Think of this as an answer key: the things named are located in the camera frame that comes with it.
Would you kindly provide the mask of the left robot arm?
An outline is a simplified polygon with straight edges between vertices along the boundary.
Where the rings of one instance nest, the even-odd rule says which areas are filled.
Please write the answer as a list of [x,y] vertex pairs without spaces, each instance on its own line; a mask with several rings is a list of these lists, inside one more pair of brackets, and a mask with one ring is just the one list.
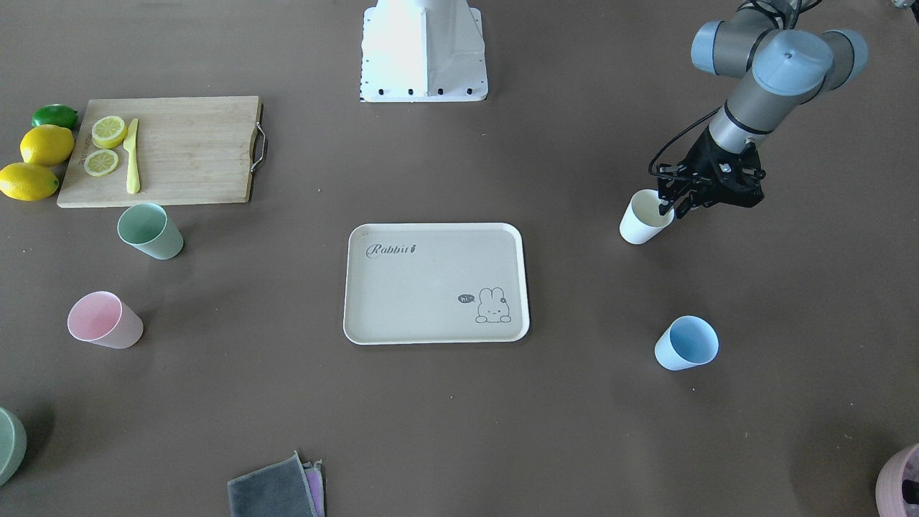
[[864,69],[869,47],[851,30],[821,35],[792,27],[785,1],[745,1],[728,21],[700,27],[691,46],[696,68],[739,78],[723,106],[676,166],[650,163],[660,215],[682,218],[718,203],[751,208],[765,177],[758,149],[798,105],[840,88]]

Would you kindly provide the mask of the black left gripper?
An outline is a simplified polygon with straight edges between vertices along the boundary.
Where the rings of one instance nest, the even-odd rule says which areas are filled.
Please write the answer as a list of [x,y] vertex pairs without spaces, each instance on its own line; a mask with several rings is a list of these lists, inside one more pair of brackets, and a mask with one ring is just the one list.
[[657,167],[660,216],[680,220],[696,207],[718,203],[744,208],[756,206],[765,194],[760,181],[765,177],[756,144],[744,144],[739,154],[722,149],[709,132],[702,132],[675,167]]

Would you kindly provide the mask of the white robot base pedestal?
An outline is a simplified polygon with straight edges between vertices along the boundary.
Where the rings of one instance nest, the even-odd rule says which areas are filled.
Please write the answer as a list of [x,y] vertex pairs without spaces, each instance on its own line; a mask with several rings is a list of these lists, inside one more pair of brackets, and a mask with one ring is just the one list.
[[482,16],[466,1],[378,1],[364,12],[361,48],[363,102],[487,98]]

